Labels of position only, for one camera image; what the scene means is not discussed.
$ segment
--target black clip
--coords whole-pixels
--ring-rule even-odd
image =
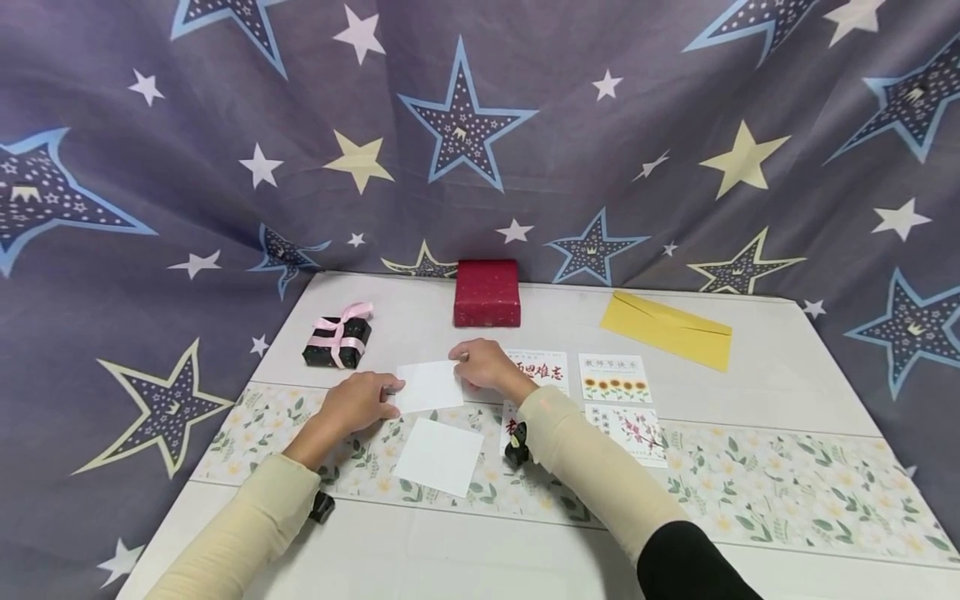
[[[337,503],[333,501],[333,496],[317,492],[313,497],[313,510],[310,511],[309,517],[323,525],[336,507]]]
[[[507,463],[514,468],[520,468],[530,460],[530,448],[527,447],[527,423],[520,423],[510,436],[510,443],[504,448]]]

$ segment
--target red gift box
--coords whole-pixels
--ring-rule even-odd
[[[461,260],[457,265],[455,327],[519,327],[520,289],[515,260]]]

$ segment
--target long sleeve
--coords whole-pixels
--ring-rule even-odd
[[[646,468],[560,390],[533,392],[518,415],[534,461],[607,526],[636,567],[647,600],[759,599]]]
[[[317,473],[281,454],[268,456],[160,577],[147,599],[242,598],[257,572],[286,551],[319,488]]]

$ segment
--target floral tablecloth strip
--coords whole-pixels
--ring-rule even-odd
[[[191,478],[239,486],[260,461],[281,451],[303,423],[320,410],[323,393],[310,388],[251,384]],[[603,528],[573,492],[542,468],[528,464],[514,472],[503,463],[496,447],[501,411],[502,406],[496,404],[468,403],[463,408],[387,421],[374,435],[350,438],[331,453],[320,469],[324,490],[334,497]],[[391,474],[417,418],[484,435],[466,498]]]
[[[322,390],[251,384],[192,476],[239,486],[320,408]],[[338,447],[320,473],[336,497],[602,528],[541,468],[503,464],[501,407],[408,415]],[[391,475],[414,419],[485,437],[466,499]],[[960,568],[960,555],[882,439],[662,421],[668,491],[716,542]]]

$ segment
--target pink ribbon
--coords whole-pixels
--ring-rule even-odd
[[[340,348],[356,348],[358,352],[363,354],[366,346],[364,343],[357,338],[344,338],[344,326],[347,321],[350,319],[367,319],[370,314],[373,312],[373,304],[369,302],[356,302],[351,304],[344,309],[344,312],[340,313],[340,322],[334,323],[320,317],[314,324],[314,329],[322,329],[324,331],[333,331],[333,337],[331,338],[322,338],[319,336],[313,336],[307,340],[308,346],[316,346],[318,348],[330,348],[330,355],[333,356],[333,362],[337,365],[339,369],[345,369],[344,361],[340,360]]]

